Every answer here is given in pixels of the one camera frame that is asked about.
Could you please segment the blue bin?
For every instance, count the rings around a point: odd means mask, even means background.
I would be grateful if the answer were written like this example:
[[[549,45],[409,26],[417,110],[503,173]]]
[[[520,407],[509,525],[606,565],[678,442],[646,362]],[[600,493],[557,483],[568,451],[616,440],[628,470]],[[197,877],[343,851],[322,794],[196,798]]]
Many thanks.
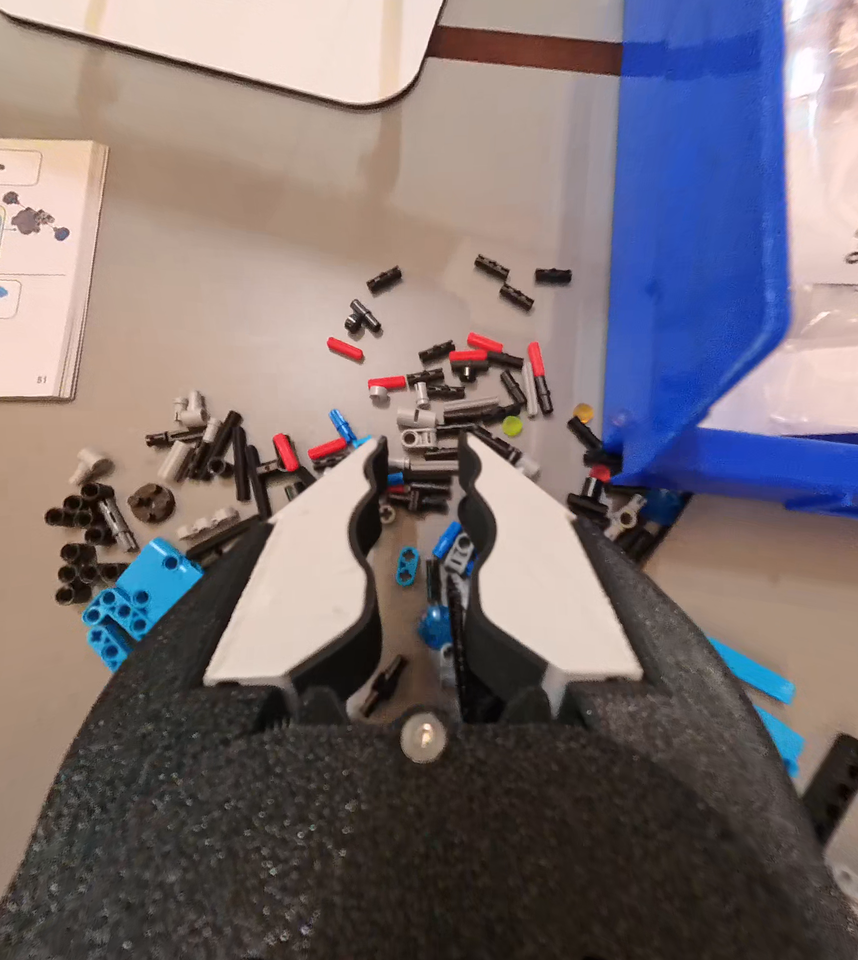
[[[702,426],[790,327],[781,2],[626,2],[603,444],[627,486],[858,520],[858,444]]]

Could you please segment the white stand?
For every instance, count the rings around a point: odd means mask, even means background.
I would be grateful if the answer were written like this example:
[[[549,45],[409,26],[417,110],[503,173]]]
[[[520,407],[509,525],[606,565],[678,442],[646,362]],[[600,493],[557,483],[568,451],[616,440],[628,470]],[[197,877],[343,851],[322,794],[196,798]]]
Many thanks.
[[[36,26],[355,109],[415,82],[443,1],[0,1]]]

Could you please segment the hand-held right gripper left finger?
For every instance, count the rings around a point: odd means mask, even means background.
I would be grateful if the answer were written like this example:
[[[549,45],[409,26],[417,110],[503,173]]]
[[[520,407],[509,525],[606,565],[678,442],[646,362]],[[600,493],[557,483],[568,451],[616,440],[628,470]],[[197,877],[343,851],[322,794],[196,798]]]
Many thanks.
[[[268,522],[262,551],[204,673],[208,688],[327,689],[346,704],[383,651],[369,554],[382,534],[387,439],[371,437]]]

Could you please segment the long light blue beam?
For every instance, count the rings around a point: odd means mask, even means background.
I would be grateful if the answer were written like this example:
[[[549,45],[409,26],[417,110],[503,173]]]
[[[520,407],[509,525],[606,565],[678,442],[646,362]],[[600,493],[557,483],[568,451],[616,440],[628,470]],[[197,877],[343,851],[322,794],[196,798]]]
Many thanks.
[[[740,682],[783,705],[794,702],[795,685],[787,678],[713,637],[706,639]]]

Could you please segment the pile of small building parts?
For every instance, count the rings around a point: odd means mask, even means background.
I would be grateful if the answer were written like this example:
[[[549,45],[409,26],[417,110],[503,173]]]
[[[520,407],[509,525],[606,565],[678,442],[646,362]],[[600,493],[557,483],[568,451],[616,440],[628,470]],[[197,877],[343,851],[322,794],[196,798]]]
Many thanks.
[[[481,437],[526,477],[535,479],[538,475],[537,465],[517,447],[493,435],[487,424],[517,418],[522,407],[531,403],[544,414],[552,412],[539,346],[531,343],[528,357],[521,358],[499,353],[495,342],[476,333],[470,333],[467,342],[468,351],[457,351],[451,341],[437,344],[419,354],[423,367],[414,374],[375,378],[368,383],[371,397],[379,403],[386,402],[391,392],[404,389],[414,390],[419,397],[414,408],[398,411],[406,455],[387,458],[387,486],[379,510],[383,526],[391,520],[395,507],[414,514],[448,510],[452,479],[459,475],[459,440],[468,434]],[[356,436],[338,410],[333,410],[330,418],[338,437],[308,452],[320,470],[330,470],[369,439]],[[584,446],[589,474],[582,494],[570,495],[566,508],[579,523],[599,526],[627,558],[644,562],[677,522],[692,495],[613,484],[612,476],[622,469],[621,458],[605,451],[589,424],[577,414],[567,427]],[[299,461],[288,435],[278,435],[273,442],[276,456],[268,462],[260,462],[254,447],[245,444],[237,444],[234,454],[236,477],[243,478],[243,485],[258,503],[258,513],[240,519],[235,511],[224,510],[179,533],[183,539],[195,538],[188,552],[180,552],[199,564],[204,574],[224,554],[225,546],[244,546],[251,532],[260,535],[257,546],[263,547],[268,522],[275,516],[269,510],[267,480],[292,476],[291,501],[315,482]],[[68,542],[61,549],[63,565],[54,595],[59,605],[86,608],[134,561],[98,562],[98,546],[120,541],[130,533],[112,497],[110,486],[91,481],[78,495],[67,497],[62,507],[46,514],[46,521],[53,525],[89,522],[84,541]],[[476,558],[476,549],[458,517],[425,560],[429,599],[419,624],[423,642],[440,656],[449,657],[459,708],[467,723],[487,722],[502,703],[466,664],[462,634]]]

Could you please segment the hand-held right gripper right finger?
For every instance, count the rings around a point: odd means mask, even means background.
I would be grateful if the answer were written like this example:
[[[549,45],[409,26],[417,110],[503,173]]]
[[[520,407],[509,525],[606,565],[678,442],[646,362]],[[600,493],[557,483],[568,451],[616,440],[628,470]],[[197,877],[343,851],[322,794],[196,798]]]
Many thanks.
[[[590,551],[597,531],[476,434],[459,440],[459,517],[477,552],[463,641],[505,706],[530,691],[557,717],[571,686],[643,679]]]

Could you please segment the black holed beam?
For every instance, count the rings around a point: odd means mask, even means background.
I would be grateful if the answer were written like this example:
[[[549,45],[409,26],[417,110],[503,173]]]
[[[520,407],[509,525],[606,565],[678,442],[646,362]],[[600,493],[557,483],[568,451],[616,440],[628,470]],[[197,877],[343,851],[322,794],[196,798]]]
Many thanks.
[[[832,840],[857,795],[858,738],[840,733],[801,796],[821,848]]]

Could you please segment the instruction booklet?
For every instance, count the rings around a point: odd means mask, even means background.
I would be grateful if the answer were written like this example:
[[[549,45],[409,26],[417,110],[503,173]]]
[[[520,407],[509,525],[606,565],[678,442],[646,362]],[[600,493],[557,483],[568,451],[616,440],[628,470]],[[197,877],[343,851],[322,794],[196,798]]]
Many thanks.
[[[0,400],[75,397],[108,149],[0,138]]]

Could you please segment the large blue frame block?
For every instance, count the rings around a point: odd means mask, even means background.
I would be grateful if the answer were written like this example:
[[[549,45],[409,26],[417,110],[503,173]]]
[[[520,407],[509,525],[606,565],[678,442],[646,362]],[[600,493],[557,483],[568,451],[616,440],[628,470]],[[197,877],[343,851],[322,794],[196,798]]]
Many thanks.
[[[114,585],[82,614],[87,642],[115,673],[162,618],[203,578],[203,568],[161,538],[153,539]]]

